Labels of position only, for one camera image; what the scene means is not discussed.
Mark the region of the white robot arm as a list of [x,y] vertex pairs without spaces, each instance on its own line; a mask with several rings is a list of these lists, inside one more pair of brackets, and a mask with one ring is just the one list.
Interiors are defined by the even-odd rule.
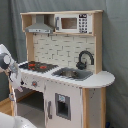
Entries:
[[[4,72],[14,89],[23,91],[24,84],[18,64],[12,58],[8,49],[0,44],[0,73]],[[37,128],[28,119],[21,116],[10,116],[0,112],[0,128]]]

